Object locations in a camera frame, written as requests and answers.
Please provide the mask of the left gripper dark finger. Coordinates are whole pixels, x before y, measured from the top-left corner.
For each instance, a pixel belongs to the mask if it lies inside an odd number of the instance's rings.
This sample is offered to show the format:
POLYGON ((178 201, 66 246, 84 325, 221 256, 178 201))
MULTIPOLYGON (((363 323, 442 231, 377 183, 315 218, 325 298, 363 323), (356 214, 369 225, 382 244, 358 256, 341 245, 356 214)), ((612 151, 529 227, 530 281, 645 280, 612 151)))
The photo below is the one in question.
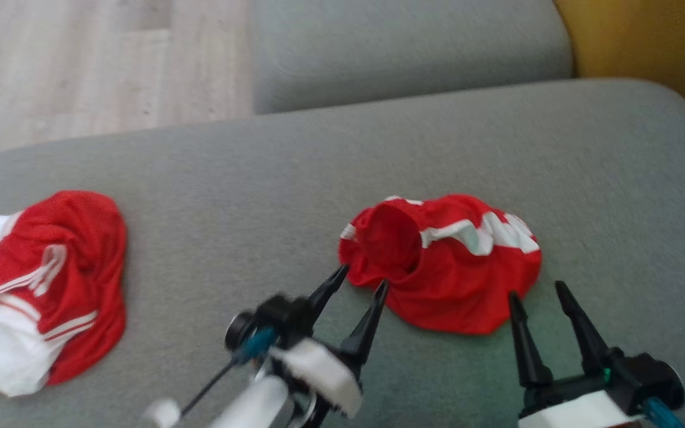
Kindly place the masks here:
POLYGON ((341 265, 336 269, 316 290, 307 298, 309 306, 310 323, 314 325, 322 314, 329 299, 340 289, 346 279, 348 265, 341 265))
POLYGON ((350 336, 340 344, 340 358, 353 372, 360 372, 369 359, 388 291, 389 282, 383 280, 373 293, 369 309, 350 336))

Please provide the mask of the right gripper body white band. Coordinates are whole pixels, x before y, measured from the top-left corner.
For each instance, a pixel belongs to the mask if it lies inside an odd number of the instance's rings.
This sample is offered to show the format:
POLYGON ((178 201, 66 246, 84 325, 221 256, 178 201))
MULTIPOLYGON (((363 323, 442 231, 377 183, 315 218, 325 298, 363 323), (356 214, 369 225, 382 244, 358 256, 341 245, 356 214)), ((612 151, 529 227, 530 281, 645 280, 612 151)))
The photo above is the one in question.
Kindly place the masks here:
POLYGON ((519 427, 639 427, 640 417, 625 413, 606 392, 611 369, 554 380, 546 366, 519 366, 524 388, 519 427))

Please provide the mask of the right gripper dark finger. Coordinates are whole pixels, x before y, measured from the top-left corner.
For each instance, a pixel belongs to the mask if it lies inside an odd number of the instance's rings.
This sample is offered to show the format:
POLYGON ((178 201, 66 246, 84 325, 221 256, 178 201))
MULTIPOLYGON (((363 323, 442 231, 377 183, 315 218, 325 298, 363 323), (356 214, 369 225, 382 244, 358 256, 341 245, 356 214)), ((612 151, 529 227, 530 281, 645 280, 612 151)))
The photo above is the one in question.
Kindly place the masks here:
POLYGON ((557 281, 557 296, 563 312, 573 325, 582 356, 583 372, 587 376, 600 374, 604 371, 603 359, 609 347, 564 281, 557 281))
POLYGON ((509 292, 509 311, 517 374, 523 388, 543 388, 554 382, 550 369, 544 365, 528 327, 528 316, 516 291, 509 292))

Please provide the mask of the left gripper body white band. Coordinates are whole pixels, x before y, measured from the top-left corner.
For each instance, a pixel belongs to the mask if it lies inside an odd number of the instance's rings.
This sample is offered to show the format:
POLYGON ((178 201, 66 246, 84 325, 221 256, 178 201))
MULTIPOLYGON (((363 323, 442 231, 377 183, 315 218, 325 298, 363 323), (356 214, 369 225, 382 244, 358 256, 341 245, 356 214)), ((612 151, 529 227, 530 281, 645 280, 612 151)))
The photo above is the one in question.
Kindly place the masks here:
POLYGON ((313 338, 307 296, 289 299, 277 294, 256 308, 259 327, 272 327, 278 335, 269 356, 291 386, 315 399, 313 417, 335 411, 355 417, 362 407, 360 372, 351 371, 340 358, 340 346, 331 347, 313 338))

